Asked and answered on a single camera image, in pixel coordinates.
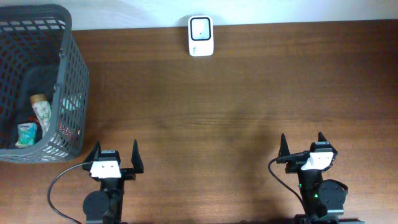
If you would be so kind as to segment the white bamboo print tube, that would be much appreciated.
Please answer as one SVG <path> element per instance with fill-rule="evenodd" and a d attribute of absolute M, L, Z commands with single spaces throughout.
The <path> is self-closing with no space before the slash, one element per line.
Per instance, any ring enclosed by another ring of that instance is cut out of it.
<path fill-rule="evenodd" d="M 42 136 L 45 136 L 50 127 L 51 105 L 44 94 L 31 96 L 30 103 L 42 128 Z"/>

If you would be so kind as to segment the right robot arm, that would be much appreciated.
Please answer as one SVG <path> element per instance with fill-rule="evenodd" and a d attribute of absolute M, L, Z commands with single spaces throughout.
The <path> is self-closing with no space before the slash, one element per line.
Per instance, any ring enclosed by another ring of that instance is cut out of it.
<path fill-rule="evenodd" d="M 311 143 L 310 149 L 291 153 L 284 134 L 280 137 L 279 153 L 268 164 L 268 170 L 281 185 L 291 191 L 299 200 L 304 213 L 294 216 L 294 223 L 362 223 L 355 218 L 341 219 L 344 214 L 344 203 L 348 194 L 348 186 L 344 183 L 324 179 L 322 174 L 333 166 L 338 151 L 326 140 L 323 133 L 318 133 L 318 140 Z M 298 187 L 296 192 L 276 176 L 271 165 L 285 164 L 287 174 L 297 174 Z"/>

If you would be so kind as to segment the small green tissue pack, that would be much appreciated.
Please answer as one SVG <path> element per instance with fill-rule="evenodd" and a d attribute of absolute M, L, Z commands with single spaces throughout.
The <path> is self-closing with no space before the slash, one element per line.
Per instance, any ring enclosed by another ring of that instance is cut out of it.
<path fill-rule="evenodd" d="M 35 144 L 37 125 L 35 123 L 22 123 L 17 125 L 18 140 L 16 147 L 24 148 Z"/>

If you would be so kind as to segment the orange chocolate bar wrapper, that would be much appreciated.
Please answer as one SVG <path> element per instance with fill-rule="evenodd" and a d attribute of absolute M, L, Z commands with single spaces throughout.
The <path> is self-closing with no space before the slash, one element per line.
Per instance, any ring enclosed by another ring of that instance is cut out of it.
<path fill-rule="evenodd" d="M 34 122 L 38 126 L 40 125 L 40 121 L 38 120 L 38 118 L 36 116 L 29 116 L 28 120 L 31 121 L 31 122 Z"/>

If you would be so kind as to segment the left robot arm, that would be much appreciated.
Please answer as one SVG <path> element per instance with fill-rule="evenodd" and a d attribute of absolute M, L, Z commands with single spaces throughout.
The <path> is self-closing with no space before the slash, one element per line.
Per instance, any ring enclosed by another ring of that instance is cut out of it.
<path fill-rule="evenodd" d="M 132 167 L 122 168 L 118 151 L 103 151 L 99 142 L 95 144 L 83 161 L 83 170 L 100 183 L 100 189 L 88 194 L 83 201 L 86 223 L 122 222 L 124 183 L 144 172 L 137 141 L 133 143 L 131 164 Z"/>

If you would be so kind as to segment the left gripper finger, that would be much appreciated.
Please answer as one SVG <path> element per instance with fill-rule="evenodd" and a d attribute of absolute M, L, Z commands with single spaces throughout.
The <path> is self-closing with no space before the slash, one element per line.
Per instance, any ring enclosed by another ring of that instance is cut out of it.
<path fill-rule="evenodd" d="M 88 154 L 88 156 L 86 157 L 84 162 L 93 162 L 93 161 L 97 160 L 100 151 L 101 151 L 100 142 L 97 141 L 93 150 Z"/>
<path fill-rule="evenodd" d="M 132 168 L 136 174 L 142 174 L 144 172 L 144 165 L 139 154 L 139 148 L 137 140 L 134 140 L 131 156 Z"/>

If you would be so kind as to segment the teal snack packet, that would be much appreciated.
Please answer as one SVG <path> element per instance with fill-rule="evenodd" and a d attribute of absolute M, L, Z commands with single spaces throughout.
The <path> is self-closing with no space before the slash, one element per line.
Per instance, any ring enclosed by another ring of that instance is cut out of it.
<path fill-rule="evenodd" d="M 61 114 L 64 114 L 66 111 L 75 111 L 78 108 L 81 108 L 83 103 L 83 93 L 77 93 L 74 95 L 68 95 L 62 100 L 61 106 Z"/>

